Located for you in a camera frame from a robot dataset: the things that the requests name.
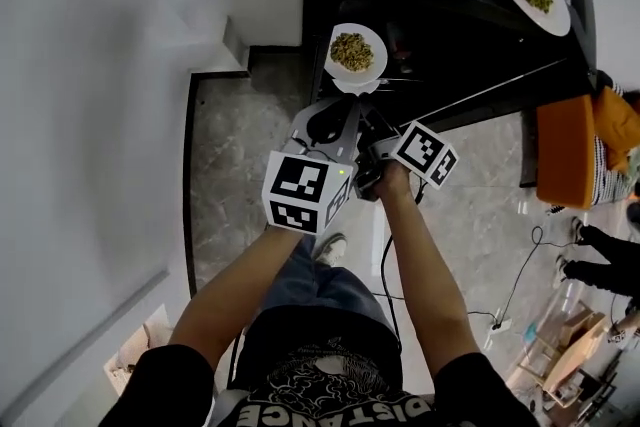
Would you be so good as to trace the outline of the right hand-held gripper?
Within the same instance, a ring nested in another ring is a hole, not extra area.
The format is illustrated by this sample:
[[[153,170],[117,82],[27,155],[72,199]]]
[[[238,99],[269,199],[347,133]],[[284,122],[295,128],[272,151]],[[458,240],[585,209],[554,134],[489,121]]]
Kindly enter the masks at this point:
[[[366,108],[361,113],[360,129],[353,187],[362,200],[377,200],[374,185],[391,161],[401,163],[436,190],[459,161],[451,144],[417,121],[400,133],[375,108]]]

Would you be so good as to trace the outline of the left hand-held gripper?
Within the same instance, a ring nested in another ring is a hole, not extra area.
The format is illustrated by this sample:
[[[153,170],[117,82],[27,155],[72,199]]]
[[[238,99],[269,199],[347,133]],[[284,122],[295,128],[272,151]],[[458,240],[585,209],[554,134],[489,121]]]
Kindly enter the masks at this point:
[[[268,159],[261,197],[270,225],[326,231],[349,198],[359,119],[354,96],[318,101],[294,117],[283,148]]]

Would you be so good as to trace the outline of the person's right hand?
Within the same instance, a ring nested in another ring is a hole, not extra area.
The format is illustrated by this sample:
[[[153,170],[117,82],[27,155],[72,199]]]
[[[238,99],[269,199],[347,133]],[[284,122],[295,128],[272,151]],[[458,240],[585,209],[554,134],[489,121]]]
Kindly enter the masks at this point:
[[[374,192],[384,205],[411,199],[409,170],[397,161],[388,162],[380,180],[374,185]]]

